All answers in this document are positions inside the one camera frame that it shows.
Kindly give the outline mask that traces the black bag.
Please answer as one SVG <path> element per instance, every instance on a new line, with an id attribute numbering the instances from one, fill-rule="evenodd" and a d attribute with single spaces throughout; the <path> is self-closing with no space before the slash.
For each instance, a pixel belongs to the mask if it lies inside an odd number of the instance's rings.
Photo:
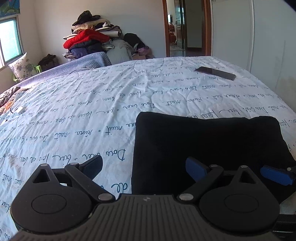
<path id="1" fill-rule="evenodd" d="M 59 66 L 60 63 L 56 55 L 48 54 L 38 63 L 38 65 L 41 66 L 42 71 L 47 71 Z"/>

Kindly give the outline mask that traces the white quilt with script print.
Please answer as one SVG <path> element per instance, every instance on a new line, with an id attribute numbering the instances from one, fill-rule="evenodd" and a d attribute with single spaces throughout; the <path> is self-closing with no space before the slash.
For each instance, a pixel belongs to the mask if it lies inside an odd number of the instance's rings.
<path id="1" fill-rule="evenodd" d="M 234 81 L 195 72 L 205 66 Z M 13 199 L 37 166 L 103 158 L 95 182 L 130 193 L 135 120 L 142 111 L 213 118 L 273 116 L 295 155 L 295 112 L 247 70 L 216 57 L 128 61 L 33 83 L 1 115 L 1 240 L 16 234 Z M 15 110 L 23 106 L 20 115 Z"/>

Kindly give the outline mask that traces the window with green frame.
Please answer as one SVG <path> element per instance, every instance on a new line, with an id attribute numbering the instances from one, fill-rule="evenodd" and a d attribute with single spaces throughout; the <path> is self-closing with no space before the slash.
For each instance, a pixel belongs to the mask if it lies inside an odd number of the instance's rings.
<path id="1" fill-rule="evenodd" d="M 23 55 L 18 18 L 1 20 L 1 68 Z"/>

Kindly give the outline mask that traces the floral pillow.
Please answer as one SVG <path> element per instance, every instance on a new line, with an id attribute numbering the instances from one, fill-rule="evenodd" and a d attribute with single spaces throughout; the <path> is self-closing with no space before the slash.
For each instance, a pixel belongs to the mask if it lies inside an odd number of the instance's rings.
<path id="1" fill-rule="evenodd" d="M 9 64 L 9 68 L 18 81 L 23 81 L 37 75 L 37 71 L 30 61 L 27 53 Z"/>

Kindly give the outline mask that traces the pile of clothes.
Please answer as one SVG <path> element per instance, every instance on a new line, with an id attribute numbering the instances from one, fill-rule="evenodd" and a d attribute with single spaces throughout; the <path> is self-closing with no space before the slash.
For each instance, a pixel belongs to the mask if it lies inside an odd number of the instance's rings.
<path id="1" fill-rule="evenodd" d="M 138 35 L 123 34 L 118 25 L 93 15 L 89 10 L 79 15 L 72 24 L 71 34 L 63 39 L 63 48 L 67 50 L 63 57 L 68 61 L 99 52 L 106 53 L 112 64 L 154 57 L 150 47 Z"/>

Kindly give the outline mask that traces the black smartphone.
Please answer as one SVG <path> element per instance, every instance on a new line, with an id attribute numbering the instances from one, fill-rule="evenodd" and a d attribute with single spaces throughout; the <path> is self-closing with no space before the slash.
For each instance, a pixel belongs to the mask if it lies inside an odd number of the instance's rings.
<path id="1" fill-rule="evenodd" d="M 204 74 L 208 74 L 208 75 L 214 75 L 214 76 L 218 76 L 218 77 L 228 79 L 228 80 L 232 80 L 232 81 L 234 81 L 235 78 L 236 78 L 235 74 L 225 72 L 225 71 L 221 71 L 221 70 L 218 70 L 218 69 L 205 67 L 205 66 L 201 66 L 201 67 L 195 69 L 195 72 L 204 73 Z"/>

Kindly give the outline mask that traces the black pants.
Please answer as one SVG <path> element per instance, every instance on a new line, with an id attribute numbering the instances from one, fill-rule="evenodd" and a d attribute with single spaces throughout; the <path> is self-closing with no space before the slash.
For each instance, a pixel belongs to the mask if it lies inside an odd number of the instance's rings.
<path id="1" fill-rule="evenodd" d="M 257 176 L 263 166 L 295 165 L 280 124 L 271 116 L 203 120 L 141 112 L 135 122 L 132 194 L 177 195 L 191 187 L 189 157 L 226 171 L 246 165 Z"/>

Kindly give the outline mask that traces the wooden door frame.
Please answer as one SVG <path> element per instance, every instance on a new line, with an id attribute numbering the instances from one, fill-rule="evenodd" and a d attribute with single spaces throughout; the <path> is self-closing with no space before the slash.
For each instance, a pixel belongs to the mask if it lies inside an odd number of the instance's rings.
<path id="1" fill-rule="evenodd" d="M 212 55 L 210 1 L 163 1 L 168 57 Z"/>

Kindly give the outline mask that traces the white charger adapter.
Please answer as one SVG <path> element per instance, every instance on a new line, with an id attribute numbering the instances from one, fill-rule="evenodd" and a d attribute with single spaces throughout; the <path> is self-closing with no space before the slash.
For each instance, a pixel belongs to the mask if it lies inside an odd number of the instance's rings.
<path id="1" fill-rule="evenodd" d="M 26 111 L 26 108 L 23 107 L 23 106 L 19 106 L 16 110 L 15 110 L 15 113 L 20 115 L 22 113 L 24 113 Z"/>

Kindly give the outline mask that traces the patterned colourful blanket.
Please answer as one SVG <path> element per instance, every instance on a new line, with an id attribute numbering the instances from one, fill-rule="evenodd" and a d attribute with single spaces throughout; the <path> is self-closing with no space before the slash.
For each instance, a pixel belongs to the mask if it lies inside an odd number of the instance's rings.
<path id="1" fill-rule="evenodd" d="M 28 88 L 20 88 L 19 86 L 15 86 L 3 92 L 1 94 L 0 115 L 8 112 L 15 103 L 15 100 L 18 97 L 21 97 L 28 90 Z"/>

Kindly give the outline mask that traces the blue knitted blanket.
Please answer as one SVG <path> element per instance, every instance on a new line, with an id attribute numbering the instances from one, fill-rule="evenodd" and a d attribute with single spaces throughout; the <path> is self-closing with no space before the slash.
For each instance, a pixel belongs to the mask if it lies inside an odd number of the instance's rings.
<path id="1" fill-rule="evenodd" d="M 91 68 L 100 68 L 110 66 L 111 61 L 108 58 L 107 54 L 104 52 L 97 52 L 90 55 L 83 56 L 79 59 L 76 59 L 71 62 L 67 62 L 65 64 L 54 67 L 50 70 L 41 72 L 31 78 L 28 78 L 18 84 L 16 86 L 24 87 L 33 83 L 39 83 L 46 81 L 48 79 L 52 79 L 54 77 L 59 77 L 62 75 L 67 75 L 73 73 L 75 71 L 91 69 Z"/>

